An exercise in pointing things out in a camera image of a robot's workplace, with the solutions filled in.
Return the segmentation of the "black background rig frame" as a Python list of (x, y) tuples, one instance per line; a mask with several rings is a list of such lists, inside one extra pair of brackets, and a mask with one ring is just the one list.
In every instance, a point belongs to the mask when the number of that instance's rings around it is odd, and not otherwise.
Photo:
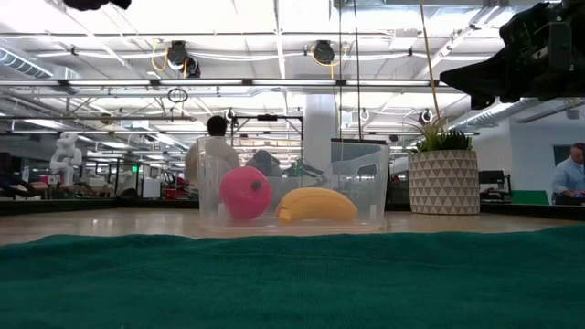
[(303, 118), (300, 116), (257, 114), (237, 115), (238, 122), (228, 127), (229, 145), (239, 155), (241, 166), (259, 150), (280, 161), (282, 177), (268, 177), (276, 182), (300, 185), (306, 175), (303, 159)]

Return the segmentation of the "green board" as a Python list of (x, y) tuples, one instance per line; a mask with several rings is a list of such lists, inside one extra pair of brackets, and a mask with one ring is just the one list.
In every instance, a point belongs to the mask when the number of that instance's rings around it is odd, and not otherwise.
[(546, 190), (513, 190), (511, 203), (547, 206), (549, 204), (549, 197)]

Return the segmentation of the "person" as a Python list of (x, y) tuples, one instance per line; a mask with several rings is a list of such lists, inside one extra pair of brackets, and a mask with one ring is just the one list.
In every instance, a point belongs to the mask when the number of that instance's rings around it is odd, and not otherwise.
[(585, 143), (574, 143), (566, 160), (560, 162), (552, 177), (552, 203), (576, 206), (585, 203)]
[[(239, 166), (239, 155), (225, 140), (228, 121), (221, 116), (212, 116), (207, 120), (209, 138), (204, 141), (204, 150), (207, 154), (227, 162), (231, 168)], [(193, 143), (186, 153), (186, 180), (193, 189), (197, 189), (197, 143)]]
[(265, 150), (257, 151), (246, 163), (246, 166), (254, 167), (266, 177), (282, 177), (280, 161)]

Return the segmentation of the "clear plastic tupperware container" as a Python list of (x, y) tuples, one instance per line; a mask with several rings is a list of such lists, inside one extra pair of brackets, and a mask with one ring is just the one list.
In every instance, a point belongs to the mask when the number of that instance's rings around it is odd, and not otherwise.
[[(244, 231), (256, 234), (281, 232), (357, 232), (374, 230), (383, 224), (385, 193), (388, 178), (389, 149), (384, 144), (359, 143), (332, 139), (318, 145), (303, 143), (303, 163), (306, 175), (300, 185), (284, 183), (281, 179), (271, 183), (271, 205), (259, 217), (250, 221), (233, 220), (220, 198), (220, 182), (232, 169), (222, 159), (207, 154), (204, 141), (197, 141), (197, 191), (200, 216), (208, 229)], [(290, 191), (303, 187), (320, 187), (337, 191), (349, 198), (357, 207), (352, 221), (303, 220), (282, 224), (276, 218), (276, 208)]]

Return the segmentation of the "black metal table frame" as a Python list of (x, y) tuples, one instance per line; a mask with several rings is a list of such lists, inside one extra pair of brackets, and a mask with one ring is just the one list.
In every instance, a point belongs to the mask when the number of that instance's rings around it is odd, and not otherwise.
[[(58, 199), (33, 201), (0, 201), (1, 216), (38, 213), (103, 210), (114, 208), (199, 209), (198, 202), (185, 200), (120, 200), (120, 199)], [(535, 218), (585, 221), (585, 207), (490, 204), (480, 206), (482, 213)]]

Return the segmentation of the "yellow toy banana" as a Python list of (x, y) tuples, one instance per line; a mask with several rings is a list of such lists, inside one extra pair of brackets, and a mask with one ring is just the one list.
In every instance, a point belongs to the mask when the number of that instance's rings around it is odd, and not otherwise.
[(303, 220), (352, 221), (357, 207), (345, 195), (320, 187), (303, 187), (288, 192), (276, 208), (276, 218), (285, 225)]

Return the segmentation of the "potted plant in patterned pot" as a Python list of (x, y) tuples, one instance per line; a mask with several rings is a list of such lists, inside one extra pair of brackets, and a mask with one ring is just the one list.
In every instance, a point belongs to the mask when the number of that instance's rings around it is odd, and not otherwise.
[(472, 138), (443, 125), (444, 119), (413, 125), (422, 139), (408, 156), (410, 209), (423, 215), (476, 216), (480, 183)]

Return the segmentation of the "red toy apple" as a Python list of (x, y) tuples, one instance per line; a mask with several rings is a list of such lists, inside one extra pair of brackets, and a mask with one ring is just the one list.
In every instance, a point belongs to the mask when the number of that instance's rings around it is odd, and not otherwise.
[(220, 198), (235, 221), (250, 221), (271, 205), (272, 188), (258, 169), (242, 166), (226, 173), (220, 182)]

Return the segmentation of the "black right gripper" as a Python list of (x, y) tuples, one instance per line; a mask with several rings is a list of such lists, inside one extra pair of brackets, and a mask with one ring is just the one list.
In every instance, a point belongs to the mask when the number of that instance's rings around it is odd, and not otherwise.
[[(514, 14), (499, 34), (507, 98), (585, 97), (585, 0), (538, 3)], [(446, 70), (440, 81), (470, 95), (472, 110), (488, 108), (503, 90), (503, 51)]]

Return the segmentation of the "dark green cloth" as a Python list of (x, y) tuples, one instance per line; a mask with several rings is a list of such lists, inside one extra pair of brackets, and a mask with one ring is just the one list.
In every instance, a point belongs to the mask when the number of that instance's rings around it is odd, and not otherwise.
[(0, 247), (0, 329), (585, 329), (585, 225)]

